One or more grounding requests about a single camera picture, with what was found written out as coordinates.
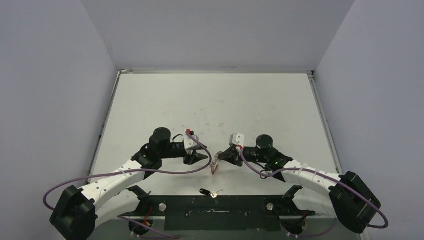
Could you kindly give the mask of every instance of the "zip tie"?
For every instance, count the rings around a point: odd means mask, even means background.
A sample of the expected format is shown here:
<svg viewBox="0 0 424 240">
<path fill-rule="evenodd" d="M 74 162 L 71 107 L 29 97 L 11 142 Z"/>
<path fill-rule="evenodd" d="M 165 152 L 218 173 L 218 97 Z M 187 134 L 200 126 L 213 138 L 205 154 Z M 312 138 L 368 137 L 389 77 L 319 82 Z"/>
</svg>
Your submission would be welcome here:
<svg viewBox="0 0 424 240">
<path fill-rule="evenodd" d="M 301 173 L 302 173 L 302 171 L 304 170 L 304 168 L 307 168 L 308 167 L 308 164 L 307 163 L 305 163 L 305 164 L 303 164 L 302 165 L 302 167 L 299 169 L 299 171 L 297 172 L 297 176 L 300 178 L 301 177 Z"/>
<path fill-rule="evenodd" d="M 312 182 L 314 182 L 315 176 L 317 175 L 318 172 L 319 172 L 319 170 L 318 169 L 315 169 L 315 172 L 313 173 L 313 177 L 312 177 Z"/>
<path fill-rule="evenodd" d="M 124 175 L 126 179 L 130 179 L 130 177 L 127 175 L 127 173 L 124 170 L 118 169 L 118 171 L 122 172 L 122 175 Z"/>
<path fill-rule="evenodd" d="M 317 175 L 318 172 L 319 172 L 319 170 L 318 169 L 315 169 L 315 172 L 313 173 L 313 177 L 312 177 L 312 182 L 314 181 L 315 176 Z"/>
</svg>

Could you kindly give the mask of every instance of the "black joint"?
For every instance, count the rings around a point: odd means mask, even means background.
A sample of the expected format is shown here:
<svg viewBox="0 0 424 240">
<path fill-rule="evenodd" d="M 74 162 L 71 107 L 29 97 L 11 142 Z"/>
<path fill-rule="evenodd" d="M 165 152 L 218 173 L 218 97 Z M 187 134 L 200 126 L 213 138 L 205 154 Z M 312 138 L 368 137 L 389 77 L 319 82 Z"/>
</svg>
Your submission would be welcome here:
<svg viewBox="0 0 424 240">
<path fill-rule="evenodd" d="M 273 147 L 273 138 L 269 135 L 260 135 L 256 138 L 256 147 L 261 150 L 261 152 L 268 152 L 272 150 Z"/>
<path fill-rule="evenodd" d="M 247 157 L 246 151 L 247 150 L 245 147 L 243 150 L 245 157 Z M 227 163 L 230 163 L 239 167 L 243 166 L 243 161 L 241 157 L 239 156 L 239 152 L 236 150 L 235 147 L 232 147 L 232 146 L 229 147 L 224 152 L 222 152 L 221 154 L 219 154 L 218 159 L 222 161 L 226 161 Z"/>
<path fill-rule="evenodd" d="M 162 152 L 171 144 L 171 131 L 166 127 L 159 127 L 154 130 L 153 135 L 148 140 L 148 148 L 153 152 Z"/>
<path fill-rule="evenodd" d="M 193 150 L 193 152 L 189 155 L 186 154 L 186 156 L 184 157 L 184 164 L 185 165 L 193 165 L 199 161 L 205 160 L 209 158 L 206 155 L 200 154 L 198 153 L 196 150 Z"/>
<path fill-rule="evenodd" d="M 86 240 L 95 229 L 96 207 L 81 189 L 66 188 L 50 217 L 50 223 L 67 240 Z"/>
<path fill-rule="evenodd" d="M 142 169 L 154 169 L 158 170 L 162 167 L 162 159 L 154 151 L 149 149 L 141 148 L 134 156 L 131 158 L 132 161 L 137 161 Z M 144 180 L 150 177 L 154 172 L 146 171 L 144 173 Z"/>
<path fill-rule="evenodd" d="M 284 196 L 282 196 L 283 199 L 290 199 L 292 200 L 295 197 L 295 194 L 299 191 L 303 189 L 302 186 L 300 185 L 293 185 L 285 194 Z"/>
<path fill-rule="evenodd" d="M 140 200 L 140 203 L 138 204 L 135 212 L 140 215 L 146 215 L 149 212 L 150 207 L 152 206 L 149 193 L 145 192 L 141 187 L 137 185 L 131 186 L 127 189 L 128 191 L 137 195 L 138 200 Z"/>
<path fill-rule="evenodd" d="M 128 191 L 134 193 L 135 195 L 137 195 L 138 200 L 144 200 L 145 198 L 149 197 L 149 194 L 147 192 L 145 192 L 141 187 L 139 186 L 130 186 L 129 188 L 127 188 Z"/>
<path fill-rule="evenodd" d="M 342 183 L 357 191 L 378 209 L 381 208 L 380 201 L 357 174 L 348 171 L 340 178 Z M 377 213 L 371 206 L 339 184 L 331 187 L 328 195 L 338 221 L 356 234 L 363 233 Z"/>
</svg>

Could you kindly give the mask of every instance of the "red wire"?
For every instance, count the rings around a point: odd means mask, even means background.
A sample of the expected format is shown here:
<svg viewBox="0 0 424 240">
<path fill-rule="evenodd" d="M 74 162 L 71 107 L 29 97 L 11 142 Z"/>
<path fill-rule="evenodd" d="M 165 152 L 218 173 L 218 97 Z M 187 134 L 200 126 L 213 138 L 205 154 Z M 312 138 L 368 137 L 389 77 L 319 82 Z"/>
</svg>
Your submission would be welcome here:
<svg viewBox="0 0 424 240">
<path fill-rule="evenodd" d="M 147 224 L 147 218 L 150 217 L 152 212 L 153 212 L 153 206 L 150 206 L 150 211 L 148 212 L 146 216 L 144 216 L 144 224 Z"/>
<path fill-rule="evenodd" d="M 217 170 L 218 170 L 218 166 L 215 167 L 215 170 L 213 170 L 212 175 L 215 175 L 215 173 L 217 172 Z"/>
</svg>

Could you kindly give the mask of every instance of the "metal frame edge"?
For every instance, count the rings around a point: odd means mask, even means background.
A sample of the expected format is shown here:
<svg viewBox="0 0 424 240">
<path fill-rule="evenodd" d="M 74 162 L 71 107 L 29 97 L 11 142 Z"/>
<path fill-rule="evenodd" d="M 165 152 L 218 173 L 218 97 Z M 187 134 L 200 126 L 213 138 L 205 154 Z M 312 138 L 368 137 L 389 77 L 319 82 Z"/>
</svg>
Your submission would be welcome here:
<svg viewBox="0 0 424 240">
<path fill-rule="evenodd" d="M 280 69 L 254 69 L 224 67 L 211 69 L 173 69 L 173 68 L 140 68 L 140 69 L 122 69 L 122 74 L 312 74 L 308 70 L 280 70 Z"/>
<path fill-rule="evenodd" d="M 121 74 L 122 74 L 122 70 L 119 70 L 118 73 L 117 73 L 117 75 L 116 75 L 115 83 L 113 85 L 112 94 L 110 95 L 109 106 L 107 108 L 107 113 L 106 113 L 106 116 L 104 117 L 103 126 L 101 128 L 101 132 L 100 132 L 100 136 L 101 137 L 99 138 L 99 140 L 97 142 L 97 145 L 95 147 L 94 157 L 92 159 L 92 163 L 91 163 L 91 167 L 90 167 L 90 172 L 88 173 L 88 175 L 92 175 L 93 174 L 94 168 L 96 166 L 97 157 L 99 156 L 100 146 L 102 145 L 103 137 L 104 137 L 105 130 L 106 130 L 106 125 L 108 124 L 109 116 L 110 116 L 110 113 L 111 113 L 112 105 L 114 103 L 115 94 L 116 94 L 117 89 L 118 89 L 118 83 L 119 83 L 119 80 L 121 78 Z"/>
<path fill-rule="evenodd" d="M 337 155 L 336 146 L 333 141 L 333 137 L 331 135 L 329 123 L 327 122 L 326 115 L 324 114 L 323 106 L 321 105 L 320 96 L 318 95 L 317 86 L 315 85 L 314 73 L 311 71 L 308 73 L 310 87 L 312 89 L 313 96 L 315 98 L 316 106 L 318 107 L 319 116 L 321 117 L 321 122 L 325 130 L 325 135 L 327 136 L 328 145 L 331 150 L 331 155 L 336 167 L 336 171 L 338 174 L 343 174 L 342 165 L 339 161 L 339 156 Z"/>
</svg>

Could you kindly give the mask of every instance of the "key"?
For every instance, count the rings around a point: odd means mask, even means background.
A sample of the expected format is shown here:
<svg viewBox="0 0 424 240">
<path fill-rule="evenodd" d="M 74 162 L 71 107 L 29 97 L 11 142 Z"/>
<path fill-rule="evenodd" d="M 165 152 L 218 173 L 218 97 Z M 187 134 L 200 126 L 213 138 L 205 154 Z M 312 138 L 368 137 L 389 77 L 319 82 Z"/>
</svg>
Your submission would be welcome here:
<svg viewBox="0 0 424 240">
<path fill-rule="evenodd" d="M 211 196 L 211 192 L 203 188 L 200 189 L 200 193 L 208 197 Z"/>
<path fill-rule="evenodd" d="M 213 162 L 210 163 L 210 173 L 212 173 L 212 175 L 215 174 L 215 172 L 218 169 L 218 164 L 220 163 L 220 160 L 218 159 L 218 156 L 220 154 L 222 154 L 222 151 L 219 151 L 217 154 L 215 154 L 215 160 Z"/>
<path fill-rule="evenodd" d="M 218 195 L 222 192 L 223 192 L 222 189 L 219 190 L 219 191 L 213 191 L 213 192 L 210 193 L 210 197 L 214 199 L 214 198 L 218 197 Z"/>
</svg>

